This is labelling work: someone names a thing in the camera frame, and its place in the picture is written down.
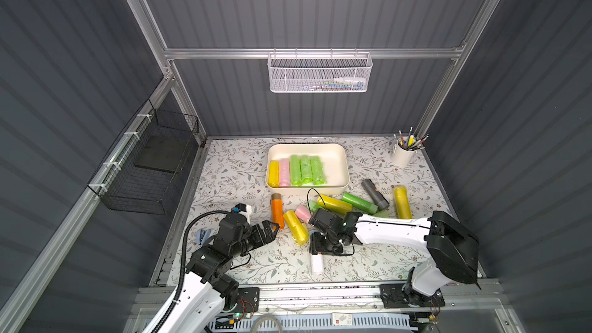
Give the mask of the orange trash bag roll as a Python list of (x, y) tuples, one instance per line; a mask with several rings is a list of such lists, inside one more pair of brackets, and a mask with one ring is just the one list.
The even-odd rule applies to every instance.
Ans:
[(282, 196), (280, 194), (271, 195), (271, 213), (273, 222), (276, 223), (281, 230), (283, 230), (285, 227), (285, 219)]

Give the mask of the white blue labelled roll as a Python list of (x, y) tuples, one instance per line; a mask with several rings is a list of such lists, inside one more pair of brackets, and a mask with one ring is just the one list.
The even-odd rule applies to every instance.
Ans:
[(322, 254), (312, 254), (311, 255), (311, 273), (312, 274), (322, 274), (324, 272), (324, 257)]

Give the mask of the pink roll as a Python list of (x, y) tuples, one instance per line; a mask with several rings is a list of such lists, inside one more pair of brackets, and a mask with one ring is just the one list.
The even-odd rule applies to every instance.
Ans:
[(279, 160), (279, 187), (291, 186), (290, 160), (283, 158)]
[(294, 213), (296, 217), (305, 224), (308, 224), (312, 217), (312, 212), (303, 205), (299, 205)]

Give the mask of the light green roll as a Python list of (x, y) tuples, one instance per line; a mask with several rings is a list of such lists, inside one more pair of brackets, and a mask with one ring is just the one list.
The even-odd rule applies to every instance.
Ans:
[(301, 161), (298, 155), (291, 155), (289, 159), (290, 163), (290, 182), (293, 187), (302, 186), (302, 171)]
[(381, 218), (390, 218), (391, 215), (388, 211), (378, 211), (375, 213), (376, 217), (381, 217)]
[(300, 168), (302, 184), (310, 184), (313, 182), (312, 169), (311, 169), (311, 158), (308, 155), (302, 155), (300, 157)]

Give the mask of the yellow roll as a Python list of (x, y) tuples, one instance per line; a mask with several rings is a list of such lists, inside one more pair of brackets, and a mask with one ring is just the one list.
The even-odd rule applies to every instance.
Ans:
[(328, 211), (332, 211), (341, 215), (345, 215), (353, 211), (353, 206), (350, 203), (335, 199), (333, 197), (328, 197), (323, 194), (321, 194), (317, 199), (317, 204)]
[(272, 188), (279, 187), (279, 167), (277, 160), (272, 160), (268, 165), (268, 186)]
[(303, 225), (294, 211), (287, 211), (283, 215), (285, 223), (288, 225), (294, 241), (297, 245), (305, 245), (309, 239), (308, 229)]
[(396, 203), (396, 213), (399, 219), (410, 220), (413, 218), (409, 204), (408, 191), (404, 186), (393, 189), (393, 197)]

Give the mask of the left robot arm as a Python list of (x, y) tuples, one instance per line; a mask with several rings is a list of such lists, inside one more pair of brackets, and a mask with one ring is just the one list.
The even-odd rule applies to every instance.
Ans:
[[(217, 234), (188, 257), (191, 228), (212, 215), (222, 216)], [(216, 315), (234, 308), (239, 283), (228, 275), (233, 260), (274, 242), (280, 229), (269, 220), (252, 225), (235, 209), (208, 211), (194, 218), (183, 232), (177, 287), (143, 331), (200, 332)]]

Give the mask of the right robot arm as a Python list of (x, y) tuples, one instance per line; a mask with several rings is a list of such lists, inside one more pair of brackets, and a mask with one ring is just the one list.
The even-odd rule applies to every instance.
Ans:
[(442, 211), (431, 217), (394, 219), (359, 212), (340, 216), (326, 209), (314, 212), (308, 223), (318, 231), (311, 243), (342, 256), (354, 245), (396, 245), (427, 251), (430, 256), (408, 272), (404, 282), (382, 284), (385, 308), (441, 308), (441, 288), (450, 282), (478, 284), (479, 238)]

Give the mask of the dark green roll centre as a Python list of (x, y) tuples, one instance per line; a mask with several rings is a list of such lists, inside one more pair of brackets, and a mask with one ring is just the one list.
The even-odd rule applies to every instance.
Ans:
[(320, 208), (320, 206), (319, 206), (319, 205), (318, 205), (316, 202), (314, 202), (314, 201), (310, 201), (310, 202), (308, 202), (308, 206), (309, 206), (309, 210), (310, 210), (312, 213), (316, 212), (316, 211), (317, 211), (317, 209), (319, 209), (319, 208)]

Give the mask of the dark green roll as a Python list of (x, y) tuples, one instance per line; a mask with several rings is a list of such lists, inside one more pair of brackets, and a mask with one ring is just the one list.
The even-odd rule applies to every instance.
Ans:
[(379, 210), (379, 208), (376, 204), (371, 203), (367, 200), (364, 200), (360, 197), (356, 197), (353, 194), (344, 193), (342, 195), (342, 200), (345, 203), (351, 204), (351, 206), (361, 210), (362, 212), (364, 212), (366, 214), (373, 215), (373, 214), (377, 213)]
[(319, 206), (319, 205), (318, 205), (316, 202), (314, 202), (314, 201), (310, 201), (310, 202), (308, 202), (308, 206), (309, 206), (309, 210), (310, 210), (312, 213), (316, 212), (316, 211), (317, 211), (317, 209), (319, 209), (319, 208), (320, 208), (320, 206)]

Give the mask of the dark green roll upper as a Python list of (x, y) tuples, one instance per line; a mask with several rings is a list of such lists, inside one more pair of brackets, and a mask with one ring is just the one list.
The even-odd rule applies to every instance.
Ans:
[(361, 210), (362, 212), (364, 212), (366, 214), (373, 215), (373, 214), (377, 213), (379, 210), (379, 208), (376, 204), (371, 203), (367, 200), (364, 200), (360, 197), (356, 197), (353, 194), (344, 193), (342, 195), (342, 200), (345, 203), (351, 204), (351, 206)]

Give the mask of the grey trash bag roll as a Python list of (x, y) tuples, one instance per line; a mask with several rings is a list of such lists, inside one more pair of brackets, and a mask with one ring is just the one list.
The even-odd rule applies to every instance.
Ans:
[(372, 202), (381, 211), (386, 211), (389, 208), (389, 202), (377, 189), (376, 185), (370, 179), (364, 179), (362, 181), (362, 187), (365, 192), (371, 197)]

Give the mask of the white plastic storage box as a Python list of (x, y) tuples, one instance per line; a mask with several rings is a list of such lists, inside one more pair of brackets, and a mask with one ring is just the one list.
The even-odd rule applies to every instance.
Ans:
[[(271, 187), (268, 185), (269, 163), (290, 158), (292, 155), (308, 155), (319, 157), (323, 164), (323, 171), (328, 183), (322, 186), (303, 185), (301, 187)], [(271, 193), (282, 196), (305, 196), (310, 187), (314, 187), (320, 194), (336, 196), (342, 194), (350, 184), (348, 161), (345, 149), (337, 143), (283, 143), (276, 144), (268, 150), (265, 165), (265, 184)]]

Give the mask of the blue clip on mat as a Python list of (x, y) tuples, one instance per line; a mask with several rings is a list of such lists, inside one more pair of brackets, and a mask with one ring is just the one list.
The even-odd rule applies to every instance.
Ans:
[(196, 234), (196, 244), (202, 246), (211, 236), (211, 229), (199, 229)]

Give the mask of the floral table mat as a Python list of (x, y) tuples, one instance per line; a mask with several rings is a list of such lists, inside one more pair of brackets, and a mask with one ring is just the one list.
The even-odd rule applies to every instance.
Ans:
[[(347, 192), (367, 199), (362, 180), (371, 179), (391, 200), (393, 188), (408, 191), (413, 217), (433, 211), (453, 214), (441, 181), (424, 150), (410, 164), (399, 168), (391, 160), (391, 137), (312, 137), (213, 139), (187, 216), (212, 210), (227, 211), (238, 203), (251, 205), (252, 220), (271, 218), (271, 192), (267, 186), (269, 149), (279, 143), (337, 143), (345, 150), (350, 182)], [(314, 274), (308, 247), (297, 245), (288, 229), (276, 241), (234, 260), (230, 276), (241, 285), (275, 285), (315, 282), (374, 282), (406, 278), (411, 267), (423, 262), (428, 252), (394, 245), (357, 246), (351, 257), (325, 257), (324, 271)]]

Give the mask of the white pen cup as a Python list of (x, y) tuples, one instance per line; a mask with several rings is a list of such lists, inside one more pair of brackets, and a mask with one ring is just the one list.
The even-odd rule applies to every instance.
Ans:
[(407, 149), (406, 146), (407, 141), (405, 143), (397, 143), (391, 154), (391, 160), (396, 167), (406, 168), (410, 165), (415, 155), (415, 151)]

